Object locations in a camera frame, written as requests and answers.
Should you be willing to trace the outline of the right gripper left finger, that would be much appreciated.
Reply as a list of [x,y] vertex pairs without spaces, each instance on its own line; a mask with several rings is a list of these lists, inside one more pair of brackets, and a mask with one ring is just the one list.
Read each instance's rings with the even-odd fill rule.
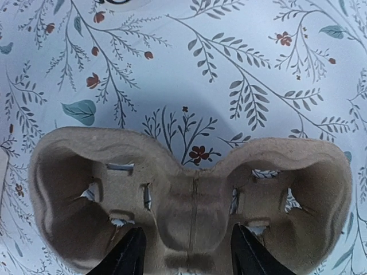
[[141,227],[130,229],[87,275],[143,275],[146,244]]

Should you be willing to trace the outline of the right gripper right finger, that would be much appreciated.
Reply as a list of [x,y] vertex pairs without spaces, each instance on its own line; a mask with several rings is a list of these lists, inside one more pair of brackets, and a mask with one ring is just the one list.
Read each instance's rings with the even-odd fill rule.
[[234,275],[295,275],[281,264],[241,224],[235,224],[231,236],[232,269]]

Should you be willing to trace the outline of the brown cardboard cup carrier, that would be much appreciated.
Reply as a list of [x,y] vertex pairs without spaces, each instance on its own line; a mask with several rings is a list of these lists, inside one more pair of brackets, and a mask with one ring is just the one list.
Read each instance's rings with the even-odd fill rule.
[[152,137],[107,128],[48,133],[28,183],[46,244],[84,274],[135,227],[145,274],[231,274],[236,225],[264,227],[263,249],[307,274],[334,249],[352,199],[349,161],[330,142],[254,139],[195,170]]

